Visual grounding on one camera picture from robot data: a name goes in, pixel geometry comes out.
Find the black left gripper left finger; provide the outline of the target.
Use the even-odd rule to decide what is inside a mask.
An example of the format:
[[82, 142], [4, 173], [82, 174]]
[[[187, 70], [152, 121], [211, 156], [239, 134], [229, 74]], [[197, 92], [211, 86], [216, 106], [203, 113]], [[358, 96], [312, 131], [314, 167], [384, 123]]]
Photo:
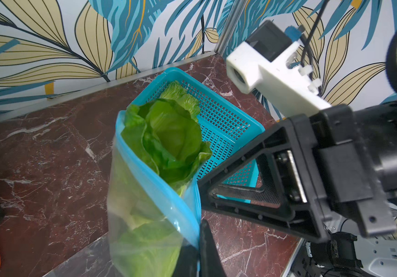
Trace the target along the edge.
[[197, 268], [198, 250], [192, 245], [183, 246], [172, 277], [196, 277]]

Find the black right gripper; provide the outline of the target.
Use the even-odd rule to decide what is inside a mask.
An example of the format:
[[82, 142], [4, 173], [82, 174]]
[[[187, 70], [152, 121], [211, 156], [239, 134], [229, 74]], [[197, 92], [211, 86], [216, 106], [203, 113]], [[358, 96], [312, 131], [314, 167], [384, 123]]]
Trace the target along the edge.
[[334, 106], [273, 125], [198, 182], [204, 210], [326, 241], [334, 214], [364, 237], [396, 232], [397, 101]]

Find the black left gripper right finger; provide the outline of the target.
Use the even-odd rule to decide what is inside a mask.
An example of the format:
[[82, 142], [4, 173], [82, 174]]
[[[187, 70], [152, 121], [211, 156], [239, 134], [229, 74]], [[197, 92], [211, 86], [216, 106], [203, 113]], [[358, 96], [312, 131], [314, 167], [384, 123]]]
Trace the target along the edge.
[[200, 224], [200, 277], [226, 277], [215, 240], [207, 220]]

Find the clear zipper bag blue seal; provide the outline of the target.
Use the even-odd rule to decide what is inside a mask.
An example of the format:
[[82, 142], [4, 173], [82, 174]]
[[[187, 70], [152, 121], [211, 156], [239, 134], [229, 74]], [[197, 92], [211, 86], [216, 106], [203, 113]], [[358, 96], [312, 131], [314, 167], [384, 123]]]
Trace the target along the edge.
[[124, 142], [115, 124], [107, 197], [109, 251], [124, 277], [196, 277], [201, 204], [197, 179], [176, 193]]

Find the chinese cabbage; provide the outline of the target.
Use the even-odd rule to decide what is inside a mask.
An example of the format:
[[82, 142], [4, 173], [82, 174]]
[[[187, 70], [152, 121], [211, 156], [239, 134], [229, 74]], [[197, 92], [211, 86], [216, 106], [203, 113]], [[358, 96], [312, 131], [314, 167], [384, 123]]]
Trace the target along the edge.
[[201, 113], [200, 102], [194, 96], [188, 94], [187, 90], [178, 81], [172, 81], [161, 93], [160, 99], [174, 100], [178, 105], [189, 112], [191, 118], [198, 121]]
[[127, 167], [111, 170], [107, 199], [109, 247], [125, 277], [170, 277], [183, 239]]
[[181, 195], [211, 158], [198, 124], [198, 100], [157, 99], [126, 110], [121, 136], [135, 155]]

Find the chinese cabbage front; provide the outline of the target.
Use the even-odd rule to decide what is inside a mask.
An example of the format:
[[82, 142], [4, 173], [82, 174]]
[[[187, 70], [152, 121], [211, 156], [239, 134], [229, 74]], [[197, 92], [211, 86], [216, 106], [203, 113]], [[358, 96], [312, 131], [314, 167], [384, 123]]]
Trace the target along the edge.
[[170, 277], [183, 239], [127, 167], [111, 170], [107, 199], [109, 247], [125, 277]]

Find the chinese cabbage back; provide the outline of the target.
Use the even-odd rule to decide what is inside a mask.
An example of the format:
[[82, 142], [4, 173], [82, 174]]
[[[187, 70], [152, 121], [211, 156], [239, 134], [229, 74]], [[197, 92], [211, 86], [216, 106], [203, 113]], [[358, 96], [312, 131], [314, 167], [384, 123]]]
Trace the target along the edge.
[[178, 105], [189, 112], [191, 118], [198, 121], [201, 113], [200, 102], [194, 96], [188, 94], [187, 90], [178, 81], [172, 81], [161, 93], [160, 99], [174, 100]]

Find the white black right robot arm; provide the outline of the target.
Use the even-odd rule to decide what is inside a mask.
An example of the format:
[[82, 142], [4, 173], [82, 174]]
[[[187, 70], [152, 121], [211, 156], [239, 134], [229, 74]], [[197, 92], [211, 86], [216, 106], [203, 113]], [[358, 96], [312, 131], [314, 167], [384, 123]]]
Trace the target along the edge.
[[397, 101], [295, 115], [199, 180], [201, 205], [310, 243], [340, 276], [396, 276]]

